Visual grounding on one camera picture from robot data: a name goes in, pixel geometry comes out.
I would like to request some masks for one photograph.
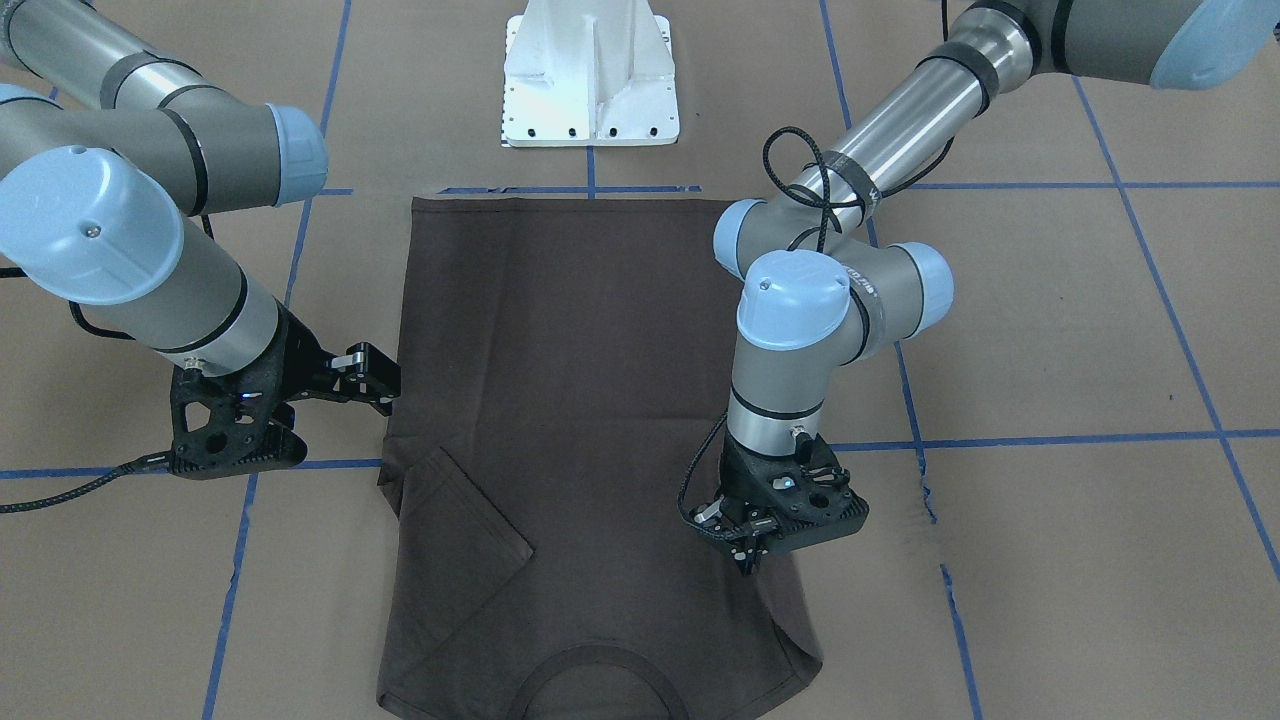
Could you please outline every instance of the bolt hole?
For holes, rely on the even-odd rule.
[[[212,455],[227,450],[227,433],[214,433],[205,441],[205,450]]]
[[[209,418],[211,413],[201,402],[188,402],[186,407],[182,409],[183,420],[187,423],[187,432],[198,430],[209,424]]]

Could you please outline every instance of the brown t-shirt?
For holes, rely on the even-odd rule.
[[[676,512],[728,397],[723,208],[415,200],[379,479],[401,524],[383,707],[749,719],[817,675],[790,559],[742,578]],[[690,497],[714,487],[712,454]]]

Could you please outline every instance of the light blue joint cap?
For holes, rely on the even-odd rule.
[[[760,202],[764,201],[739,200],[726,208],[721,219],[716,222],[716,260],[737,279],[742,279],[742,272],[737,268],[737,234],[742,229],[742,219]]]
[[[920,287],[924,292],[924,310],[920,313],[920,325],[908,336],[908,340],[920,334],[947,316],[956,299],[956,282],[951,266],[941,252],[923,242],[902,242],[890,247],[901,247],[911,256],[916,272],[920,273]]]
[[[329,150],[310,115],[289,105],[271,105],[280,142],[280,195],[275,206],[315,197],[329,179]]]
[[[1204,0],[1151,72],[1156,90],[1207,90],[1235,77],[1271,40],[1280,0]]]
[[[50,105],[56,105],[59,108],[61,106],[58,105],[58,102],[54,102],[52,100],[45,97],[44,95],[40,95],[33,90],[27,90],[20,85],[0,83],[0,102],[8,102],[10,100],[42,100],[45,102],[49,102]]]
[[[178,265],[183,223],[160,183],[108,150],[55,147],[0,181],[0,252],[84,305],[159,287]]]
[[[756,347],[800,350],[831,333],[849,314],[849,273],[813,250],[774,250],[746,272],[737,329]]]

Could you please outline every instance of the white metal bracket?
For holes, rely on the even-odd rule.
[[[529,0],[507,22],[503,69],[503,145],[669,145],[680,136],[671,23],[648,0]]]

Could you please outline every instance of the brown paper floor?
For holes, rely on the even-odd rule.
[[[412,196],[768,196],[771,131],[829,143],[940,35],[933,0],[654,0],[680,142],[509,150],[522,0],[96,5],[321,120],[329,190],[216,217],[218,238],[329,347],[390,352]],[[1280,716],[1277,104],[1276,45],[1203,94],[1033,78],[882,208],[872,240],[938,247],[957,300],[833,379],[826,434],[873,510],[799,553],[827,666],[769,720]],[[24,281],[0,307],[0,501],[168,443],[163,359]],[[0,519],[0,716],[389,717],[384,423],[298,416],[303,469],[127,478]]]

